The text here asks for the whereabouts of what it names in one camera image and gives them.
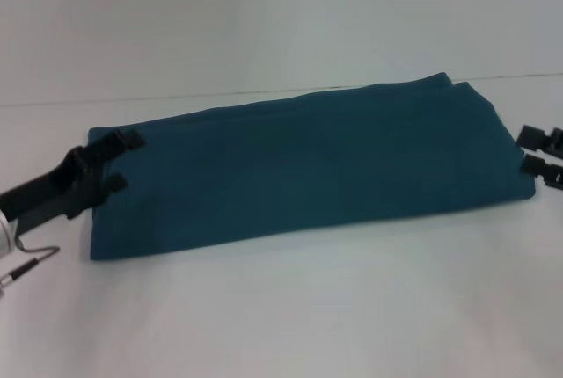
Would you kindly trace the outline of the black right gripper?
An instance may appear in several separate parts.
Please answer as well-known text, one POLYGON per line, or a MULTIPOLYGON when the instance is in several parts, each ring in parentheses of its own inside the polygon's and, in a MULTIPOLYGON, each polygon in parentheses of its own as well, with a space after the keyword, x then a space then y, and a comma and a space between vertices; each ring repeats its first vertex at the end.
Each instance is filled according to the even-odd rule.
MULTIPOLYGON (((543 150, 547 155, 563 160, 563 129, 554 128, 546 135, 542 129, 524 125, 516 144, 527 150, 543 150)), ((549 164, 543 158, 526 154, 520 171, 535 178, 541 177, 546 185, 563 191, 563 166, 549 164)))

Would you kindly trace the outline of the teal blue t-shirt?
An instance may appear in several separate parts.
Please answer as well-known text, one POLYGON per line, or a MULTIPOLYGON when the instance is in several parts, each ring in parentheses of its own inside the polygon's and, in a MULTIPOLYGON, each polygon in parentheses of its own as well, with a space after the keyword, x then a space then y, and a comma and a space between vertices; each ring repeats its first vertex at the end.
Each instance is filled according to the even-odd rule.
POLYGON ((532 177, 493 105, 439 73, 135 124, 126 190, 92 214, 118 260, 304 229, 527 200, 532 177))

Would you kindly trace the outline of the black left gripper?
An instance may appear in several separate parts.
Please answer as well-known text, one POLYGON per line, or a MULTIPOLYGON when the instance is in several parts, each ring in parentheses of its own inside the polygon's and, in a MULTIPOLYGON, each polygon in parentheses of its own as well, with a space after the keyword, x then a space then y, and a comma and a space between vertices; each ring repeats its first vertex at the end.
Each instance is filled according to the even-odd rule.
POLYGON ((86 147, 76 147, 50 172, 0 193, 0 212, 18 234, 64 215, 71 220, 105 202, 108 195, 128 187, 115 173, 102 182, 107 162, 141 148, 145 140, 136 131, 114 130, 86 147))

